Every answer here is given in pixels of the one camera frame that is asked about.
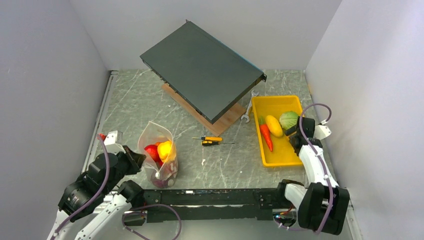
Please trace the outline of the orange toy carrot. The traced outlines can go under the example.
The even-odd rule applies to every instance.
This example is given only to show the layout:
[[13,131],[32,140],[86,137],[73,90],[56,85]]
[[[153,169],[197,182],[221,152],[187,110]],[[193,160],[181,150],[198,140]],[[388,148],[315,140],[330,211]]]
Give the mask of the orange toy carrot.
[[269,151],[273,152],[274,145],[271,139],[271,132],[263,116],[260,116],[258,118],[258,124],[259,124],[260,133],[263,136]]

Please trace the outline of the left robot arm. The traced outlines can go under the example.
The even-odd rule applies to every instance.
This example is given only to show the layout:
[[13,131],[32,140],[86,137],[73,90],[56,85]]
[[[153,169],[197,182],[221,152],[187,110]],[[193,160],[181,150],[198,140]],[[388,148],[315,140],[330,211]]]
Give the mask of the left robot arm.
[[121,180],[139,173],[146,155],[126,145],[118,148],[117,152],[108,152],[105,147],[65,188],[49,240],[95,240],[113,217],[144,204],[144,189],[132,180]]

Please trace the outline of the yellow toy bell pepper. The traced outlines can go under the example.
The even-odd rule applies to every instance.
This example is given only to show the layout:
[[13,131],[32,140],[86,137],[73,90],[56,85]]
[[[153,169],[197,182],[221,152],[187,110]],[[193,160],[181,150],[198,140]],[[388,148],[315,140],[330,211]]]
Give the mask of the yellow toy bell pepper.
[[158,153],[159,159],[163,163],[165,163],[167,161],[168,156],[172,151],[172,146],[173,146],[173,143],[169,140],[164,141],[164,142],[160,142],[157,145],[157,153]]

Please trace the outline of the purple toy onion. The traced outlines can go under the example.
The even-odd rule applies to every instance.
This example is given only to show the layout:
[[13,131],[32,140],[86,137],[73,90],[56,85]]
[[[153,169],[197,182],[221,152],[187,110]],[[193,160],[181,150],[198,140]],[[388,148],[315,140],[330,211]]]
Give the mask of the purple toy onion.
[[150,178],[151,183],[157,188],[165,189],[170,188],[175,184],[177,173],[170,175],[167,179],[159,179],[158,176],[158,172],[152,174]]

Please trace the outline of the clear dotted zip bag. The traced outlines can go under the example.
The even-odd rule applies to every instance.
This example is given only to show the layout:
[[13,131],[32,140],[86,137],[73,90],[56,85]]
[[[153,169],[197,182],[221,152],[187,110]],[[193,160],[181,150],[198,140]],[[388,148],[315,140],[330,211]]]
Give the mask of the clear dotted zip bag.
[[146,154],[143,162],[147,179],[158,188],[172,187],[178,174],[177,146],[172,133],[149,121],[138,139],[138,151]]

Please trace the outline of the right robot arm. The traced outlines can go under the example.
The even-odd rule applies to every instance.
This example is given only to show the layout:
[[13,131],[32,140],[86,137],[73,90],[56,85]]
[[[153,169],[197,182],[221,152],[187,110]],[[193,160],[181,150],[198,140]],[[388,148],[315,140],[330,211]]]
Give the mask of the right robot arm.
[[309,185],[284,179],[278,184],[275,200],[282,208],[292,205],[296,209],[301,228],[317,234],[339,235],[343,230],[350,194],[332,177],[315,131],[314,119],[299,117],[296,125],[285,132],[304,166]]

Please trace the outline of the red toy apple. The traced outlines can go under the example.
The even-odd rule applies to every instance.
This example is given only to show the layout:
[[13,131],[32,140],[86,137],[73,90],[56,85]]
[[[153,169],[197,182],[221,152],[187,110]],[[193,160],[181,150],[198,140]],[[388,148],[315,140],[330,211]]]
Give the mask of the red toy apple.
[[155,144],[149,144],[144,148],[145,152],[153,159],[154,162],[161,163],[162,160],[158,153],[158,146]]

